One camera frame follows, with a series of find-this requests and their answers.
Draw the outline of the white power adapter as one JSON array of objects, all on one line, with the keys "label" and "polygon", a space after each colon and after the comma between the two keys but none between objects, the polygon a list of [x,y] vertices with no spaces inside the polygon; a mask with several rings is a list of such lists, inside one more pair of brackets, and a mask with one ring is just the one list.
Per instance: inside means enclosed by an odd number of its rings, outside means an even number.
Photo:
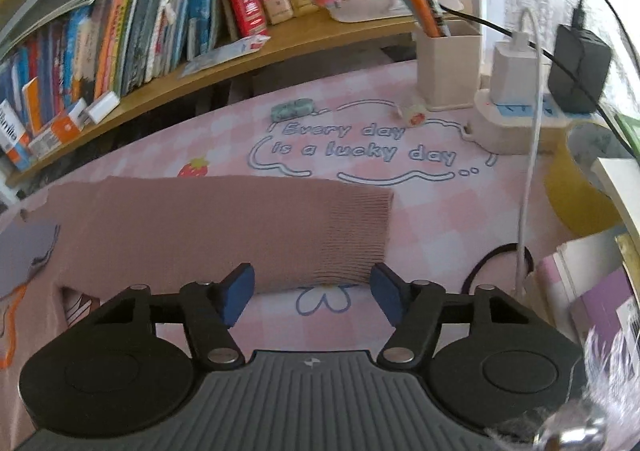
[{"label": "white power adapter", "polygon": [[529,35],[516,31],[510,40],[495,44],[489,98],[497,106],[533,107],[539,89],[538,57]]}]

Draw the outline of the pink cartoon checkered table mat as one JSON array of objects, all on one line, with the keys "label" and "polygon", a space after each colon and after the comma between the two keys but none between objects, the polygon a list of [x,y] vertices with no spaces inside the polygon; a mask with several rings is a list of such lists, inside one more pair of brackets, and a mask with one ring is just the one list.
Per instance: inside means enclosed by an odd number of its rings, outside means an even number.
[{"label": "pink cartoon checkered table mat", "polygon": [[[412,61],[322,78],[231,104],[165,128],[56,179],[22,202],[38,208],[49,188],[110,177],[222,176],[335,180],[393,192],[383,263],[399,277],[457,291],[472,267],[522,237],[535,257],[570,231],[550,205],[549,156],[498,156],[465,138],[465,110],[408,127],[398,104],[416,85]],[[316,111],[275,123],[270,111],[309,98]],[[392,329],[362,283],[259,293],[231,335],[257,349],[381,350]]]}]

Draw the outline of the black power adapter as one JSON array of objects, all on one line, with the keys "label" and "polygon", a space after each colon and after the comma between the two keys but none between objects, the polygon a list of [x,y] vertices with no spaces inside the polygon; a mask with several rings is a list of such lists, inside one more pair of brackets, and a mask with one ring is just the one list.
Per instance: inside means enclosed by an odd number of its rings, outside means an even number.
[{"label": "black power adapter", "polygon": [[555,103],[567,114],[597,110],[612,50],[596,34],[561,24],[556,30],[548,89]]}]

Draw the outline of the row of colourful books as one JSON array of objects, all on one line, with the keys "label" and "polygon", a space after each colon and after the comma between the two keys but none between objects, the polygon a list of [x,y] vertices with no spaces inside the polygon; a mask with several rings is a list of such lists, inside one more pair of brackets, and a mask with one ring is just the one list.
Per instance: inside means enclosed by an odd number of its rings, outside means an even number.
[{"label": "row of colourful books", "polygon": [[1,45],[1,104],[34,136],[213,50],[221,0],[68,0]]}]

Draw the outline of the blue white pamphlet on shelf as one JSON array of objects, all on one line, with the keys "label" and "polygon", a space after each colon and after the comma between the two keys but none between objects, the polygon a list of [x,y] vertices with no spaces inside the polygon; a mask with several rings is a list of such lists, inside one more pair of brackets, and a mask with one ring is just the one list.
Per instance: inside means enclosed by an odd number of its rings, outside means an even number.
[{"label": "blue white pamphlet on shelf", "polygon": [[243,37],[233,43],[220,46],[210,52],[206,52],[205,54],[195,57],[192,61],[189,61],[180,76],[185,78],[186,76],[190,76],[203,70],[217,67],[219,64],[254,54],[255,52],[259,52],[269,41],[269,35],[255,34]]}]

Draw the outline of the orange toothpaste box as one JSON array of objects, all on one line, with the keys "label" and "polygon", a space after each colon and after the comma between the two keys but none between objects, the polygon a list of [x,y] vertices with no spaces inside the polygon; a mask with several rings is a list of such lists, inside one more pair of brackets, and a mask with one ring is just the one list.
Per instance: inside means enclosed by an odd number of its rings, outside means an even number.
[{"label": "orange toothpaste box", "polygon": [[29,142],[28,148],[37,160],[77,138],[86,126],[87,104],[80,98],[68,110],[63,111]]}]

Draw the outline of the small white red eraser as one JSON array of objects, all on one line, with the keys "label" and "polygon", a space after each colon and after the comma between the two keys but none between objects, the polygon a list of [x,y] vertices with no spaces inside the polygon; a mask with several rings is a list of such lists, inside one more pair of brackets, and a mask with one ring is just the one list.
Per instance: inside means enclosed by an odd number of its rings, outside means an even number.
[{"label": "small white red eraser", "polygon": [[398,113],[408,127],[419,127],[426,121],[427,110],[423,104],[399,106]]}]

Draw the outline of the pink and purple knit sweater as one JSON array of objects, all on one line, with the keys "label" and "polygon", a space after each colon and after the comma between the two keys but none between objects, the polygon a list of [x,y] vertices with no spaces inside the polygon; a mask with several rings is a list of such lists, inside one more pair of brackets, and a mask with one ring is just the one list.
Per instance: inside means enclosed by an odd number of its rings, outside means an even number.
[{"label": "pink and purple knit sweater", "polygon": [[33,251],[27,227],[58,226],[49,261],[1,286],[1,445],[34,427],[18,394],[27,359],[67,327],[63,294],[100,301],[141,283],[175,293],[250,263],[259,293],[362,283],[385,257],[393,192],[317,178],[110,177],[49,188],[1,220],[1,260]]}]

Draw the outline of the white power strip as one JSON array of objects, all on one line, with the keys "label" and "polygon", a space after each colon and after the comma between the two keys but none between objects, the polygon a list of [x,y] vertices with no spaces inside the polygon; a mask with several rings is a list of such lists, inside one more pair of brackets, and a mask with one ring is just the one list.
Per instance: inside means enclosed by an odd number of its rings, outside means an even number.
[{"label": "white power strip", "polygon": [[[489,89],[480,89],[474,96],[471,115],[463,127],[465,138],[485,150],[504,156],[522,156],[529,151],[534,120],[534,108],[497,106],[489,98]],[[539,153],[552,153],[564,135],[564,130],[578,120],[600,119],[592,114],[567,114],[550,94],[544,94]]]}]

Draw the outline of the stack of notebooks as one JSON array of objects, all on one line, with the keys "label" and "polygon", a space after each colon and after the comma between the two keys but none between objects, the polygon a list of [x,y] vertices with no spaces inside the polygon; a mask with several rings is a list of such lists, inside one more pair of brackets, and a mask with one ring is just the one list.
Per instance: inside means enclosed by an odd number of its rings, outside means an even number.
[{"label": "stack of notebooks", "polygon": [[627,327],[638,308],[639,164],[635,159],[597,159],[592,165],[622,222],[608,230],[558,245],[537,261],[524,280],[525,304],[575,343],[592,327],[603,341]]}]

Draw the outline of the yellow tape roll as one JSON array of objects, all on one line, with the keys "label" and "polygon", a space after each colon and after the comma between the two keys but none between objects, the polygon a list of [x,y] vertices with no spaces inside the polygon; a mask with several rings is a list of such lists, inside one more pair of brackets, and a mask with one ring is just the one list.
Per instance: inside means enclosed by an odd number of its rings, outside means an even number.
[{"label": "yellow tape roll", "polygon": [[544,177],[544,188],[556,216],[577,237],[587,237],[622,222],[592,165],[597,159],[628,156],[608,127],[580,120],[565,128]]}]

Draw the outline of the wooden bookshelf board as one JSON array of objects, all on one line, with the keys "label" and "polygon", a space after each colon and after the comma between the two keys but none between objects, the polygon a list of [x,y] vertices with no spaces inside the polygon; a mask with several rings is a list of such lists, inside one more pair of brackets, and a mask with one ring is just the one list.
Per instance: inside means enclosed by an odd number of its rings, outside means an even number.
[{"label": "wooden bookshelf board", "polygon": [[120,99],[119,106],[99,124],[85,127],[78,137],[56,148],[27,171],[12,172],[9,177],[6,177],[6,185],[13,188],[43,170],[44,167],[61,159],[62,156],[66,156],[114,128],[170,101],[228,78],[235,78],[269,64],[313,52],[379,40],[412,31],[413,18],[410,17],[343,23],[332,19],[325,10],[282,22],[269,28],[267,31],[269,40],[257,52],[210,67],[196,61],[185,63],[162,78],[154,78],[148,84]]}]

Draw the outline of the beige pen holder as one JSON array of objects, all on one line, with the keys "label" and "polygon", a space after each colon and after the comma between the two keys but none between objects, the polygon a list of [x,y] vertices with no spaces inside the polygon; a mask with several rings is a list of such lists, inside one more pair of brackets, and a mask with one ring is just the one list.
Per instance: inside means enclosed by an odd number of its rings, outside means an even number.
[{"label": "beige pen holder", "polygon": [[428,111],[471,107],[480,89],[482,34],[464,20],[448,22],[450,36],[429,37],[416,26],[416,89]]}]

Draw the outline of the white and orange Obrite box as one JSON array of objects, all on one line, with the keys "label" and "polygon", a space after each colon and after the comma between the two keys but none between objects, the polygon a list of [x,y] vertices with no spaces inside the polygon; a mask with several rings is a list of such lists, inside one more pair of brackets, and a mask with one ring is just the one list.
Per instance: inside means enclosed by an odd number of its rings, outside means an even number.
[{"label": "white and orange Obrite box", "polygon": [[27,171],[32,166],[29,134],[6,99],[0,104],[0,128],[3,152],[19,171]]}]

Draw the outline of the green eraser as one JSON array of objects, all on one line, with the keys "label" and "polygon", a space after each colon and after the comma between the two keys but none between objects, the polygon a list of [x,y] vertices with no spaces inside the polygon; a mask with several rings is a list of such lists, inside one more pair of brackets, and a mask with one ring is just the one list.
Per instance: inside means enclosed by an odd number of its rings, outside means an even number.
[{"label": "green eraser", "polygon": [[300,98],[277,104],[271,109],[270,116],[272,122],[279,123],[311,115],[314,111],[316,111],[314,100]]}]

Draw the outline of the white charger block on shelf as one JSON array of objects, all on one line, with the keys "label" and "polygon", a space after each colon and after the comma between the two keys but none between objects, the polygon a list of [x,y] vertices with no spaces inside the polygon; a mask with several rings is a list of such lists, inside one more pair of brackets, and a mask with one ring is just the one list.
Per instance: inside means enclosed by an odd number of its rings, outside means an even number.
[{"label": "white charger block on shelf", "polygon": [[119,104],[119,96],[114,92],[107,92],[94,100],[89,107],[86,107],[84,114],[88,122],[93,125],[98,125],[107,117],[107,115],[111,114]]}]

